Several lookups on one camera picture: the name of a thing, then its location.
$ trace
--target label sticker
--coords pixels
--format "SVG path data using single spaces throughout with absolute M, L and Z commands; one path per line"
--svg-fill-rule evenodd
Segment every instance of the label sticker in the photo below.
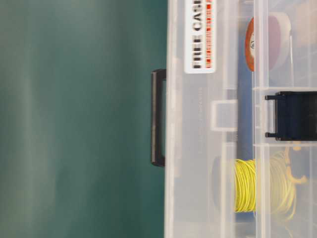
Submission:
M 254 55 L 255 55 L 254 33 L 252 33 L 251 35 L 249 47 L 250 47 L 251 56 L 254 58 Z
M 185 0 L 186 73 L 216 70 L 217 0 Z

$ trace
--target coiled wire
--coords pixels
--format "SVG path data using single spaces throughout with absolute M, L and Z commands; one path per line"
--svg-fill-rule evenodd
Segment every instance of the coiled wire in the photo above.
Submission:
M 284 220 L 293 218 L 296 210 L 296 184 L 305 183 L 306 177 L 295 179 L 291 175 L 289 148 L 278 151 L 270 163 L 271 213 Z M 235 212 L 256 211 L 256 165 L 254 160 L 235 162 Z

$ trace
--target green background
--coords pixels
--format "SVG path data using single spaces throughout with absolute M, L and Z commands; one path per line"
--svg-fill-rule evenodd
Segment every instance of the green background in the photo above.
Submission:
M 0 237 L 163 237 L 166 25 L 166 1 L 0 0 Z

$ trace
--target black plastic latch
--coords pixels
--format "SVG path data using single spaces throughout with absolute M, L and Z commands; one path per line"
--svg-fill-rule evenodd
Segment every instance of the black plastic latch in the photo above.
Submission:
M 275 137 L 281 141 L 317 140 L 317 92 L 279 92 L 268 95 L 275 100 Z

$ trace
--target wire coil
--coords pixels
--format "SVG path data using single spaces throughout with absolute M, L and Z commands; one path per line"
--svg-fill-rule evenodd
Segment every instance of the wire coil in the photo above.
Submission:
M 293 178 L 289 148 L 278 151 L 269 160 L 271 213 L 293 218 L 296 210 L 296 184 L 305 183 L 306 177 Z M 235 162 L 235 212 L 256 211 L 256 165 L 254 160 Z

